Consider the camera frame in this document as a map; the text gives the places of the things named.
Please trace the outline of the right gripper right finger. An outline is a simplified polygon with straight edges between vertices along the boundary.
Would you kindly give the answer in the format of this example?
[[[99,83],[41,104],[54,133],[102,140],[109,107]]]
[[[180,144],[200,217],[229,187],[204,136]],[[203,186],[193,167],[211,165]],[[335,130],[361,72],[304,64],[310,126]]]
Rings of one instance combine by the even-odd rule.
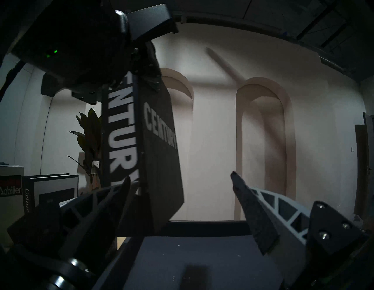
[[[280,290],[368,290],[368,230],[325,202],[307,210],[230,174],[250,232],[282,275]]]

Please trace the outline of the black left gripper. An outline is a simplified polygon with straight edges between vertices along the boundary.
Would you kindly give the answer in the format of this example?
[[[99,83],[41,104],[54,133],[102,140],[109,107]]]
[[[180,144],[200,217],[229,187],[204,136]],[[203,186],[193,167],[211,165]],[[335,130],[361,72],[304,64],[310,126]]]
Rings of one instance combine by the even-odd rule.
[[[53,0],[12,54],[45,72],[41,94],[52,98],[67,88],[118,85],[128,71],[159,91],[162,73],[152,40],[178,32],[166,4],[125,15],[109,0]],[[101,89],[68,90],[87,104],[102,102]]]

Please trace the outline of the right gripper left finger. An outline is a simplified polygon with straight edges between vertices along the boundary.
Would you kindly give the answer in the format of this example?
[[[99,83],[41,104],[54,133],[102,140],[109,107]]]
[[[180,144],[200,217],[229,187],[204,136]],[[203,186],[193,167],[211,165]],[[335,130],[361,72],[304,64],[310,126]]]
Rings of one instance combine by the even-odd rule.
[[[122,184],[83,194],[60,206],[47,202],[7,228],[13,252],[22,262],[52,273],[73,272],[68,260],[82,262],[83,274],[101,274],[109,264],[110,247],[119,226],[131,187]]]

